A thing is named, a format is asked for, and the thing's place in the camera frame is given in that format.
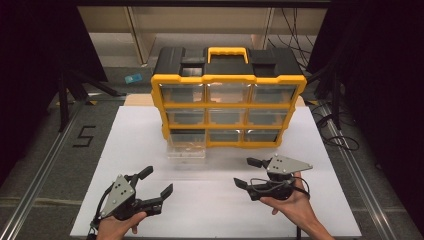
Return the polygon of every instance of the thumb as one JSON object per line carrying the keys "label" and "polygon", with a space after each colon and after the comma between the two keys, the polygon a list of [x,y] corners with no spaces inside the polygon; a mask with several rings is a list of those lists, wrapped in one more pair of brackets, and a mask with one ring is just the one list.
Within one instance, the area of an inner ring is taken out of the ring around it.
{"label": "thumb", "polygon": [[275,204],[276,204],[275,199],[272,197],[261,197],[259,201],[261,201],[262,203],[270,207],[275,207]]}
{"label": "thumb", "polygon": [[147,213],[146,212],[139,212],[137,214],[134,214],[130,219],[129,219],[129,225],[132,226],[136,226],[138,225],[139,222],[141,222],[143,219],[145,219],[147,217]]}

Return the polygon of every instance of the storage drawer organizer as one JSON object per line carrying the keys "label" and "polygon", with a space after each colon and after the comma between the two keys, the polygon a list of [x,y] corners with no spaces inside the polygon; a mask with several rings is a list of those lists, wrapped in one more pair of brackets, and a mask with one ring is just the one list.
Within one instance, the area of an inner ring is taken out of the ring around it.
{"label": "storage drawer organizer", "polygon": [[288,48],[166,47],[151,83],[168,150],[198,157],[206,147],[279,146],[306,78]]}

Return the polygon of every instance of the aluminum frame rail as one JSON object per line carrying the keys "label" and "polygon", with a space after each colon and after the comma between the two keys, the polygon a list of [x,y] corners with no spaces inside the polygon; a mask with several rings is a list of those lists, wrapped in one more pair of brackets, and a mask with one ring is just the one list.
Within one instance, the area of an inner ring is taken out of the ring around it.
{"label": "aluminum frame rail", "polygon": [[3,229],[0,239],[2,240],[13,240],[18,235],[21,227],[23,226],[26,217],[28,216],[31,207],[41,191],[49,173],[60,153],[64,142],[69,136],[69,132],[72,130],[75,119],[80,112],[81,108],[84,106],[85,101],[77,101],[74,104],[73,111],[71,112],[71,118],[69,123],[66,125],[64,130],[58,134],[52,147],[50,148],[47,156],[45,157],[43,163],[38,169],[37,174],[34,177],[34,180],[31,182],[29,188],[27,189],[24,196],[21,198],[18,206],[16,207],[12,217],[8,220]]}
{"label": "aluminum frame rail", "polygon": [[[324,104],[321,108],[323,116],[331,114],[331,109]],[[340,136],[343,137],[343,134],[338,130],[332,120],[328,120],[328,126],[333,137]],[[341,139],[335,139],[337,144],[344,144],[348,147],[346,141]],[[396,240],[396,234],[394,233],[392,227],[390,226],[389,220],[375,197],[371,187],[368,185],[365,176],[363,175],[361,168],[359,167],[355,156],[352,151],[343,149],[339,147],[340,153],[342,154],[343,160],[346,163],[346,166],[355,182],[356,187],[358,188],[359,193],[361,194],[362,200],[365,203],[368,212],[371,215],[372,220],[377,228],[378,233],[380,234],[381,239],[383,240]]]}

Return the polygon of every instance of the black tape marking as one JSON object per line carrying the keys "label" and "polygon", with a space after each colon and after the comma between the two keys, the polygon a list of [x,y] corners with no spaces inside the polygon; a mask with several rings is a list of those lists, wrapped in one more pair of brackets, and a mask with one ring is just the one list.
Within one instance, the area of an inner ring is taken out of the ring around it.
{"label": "black tape marking", "polygon": [[96,126],[83,126],[81,128],[80,134],[78,135],[78,139],[88,139],[87,144],[75,144],[72,147],[90,147],[91,140],[93,140],[94,136],[84,136],[82,133],[86,128],[96,128]]}

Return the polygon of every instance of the white table surface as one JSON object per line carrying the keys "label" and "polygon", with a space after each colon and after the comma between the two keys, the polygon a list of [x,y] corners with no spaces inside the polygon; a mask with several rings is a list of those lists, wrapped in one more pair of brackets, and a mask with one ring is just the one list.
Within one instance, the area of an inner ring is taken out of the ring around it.
{"label": "white table surface", "polygon": [[155,107],[120,107],[71,236],[87,236],[98,202],[118,174],[132,175],[153,166],[154,172],[138,182],[137,198],[159,197],[171,183],[174,192],[164,202],[161,215],[143,220],[138,235],[129,232],[128,237],[293,238],[294,224],[281,213],[273,216],[272,209],[261,202],[251,201],[233,180],[267,179],[265,169],[247,165],[246,158],[269,159],[274,153],[314,166],[302,177],[310,186],[318,219],[333,236],[361,236],[307,107],[297,107],[280,147],[208,148],[206,159],[198,163],[166,157],[161,124]]}

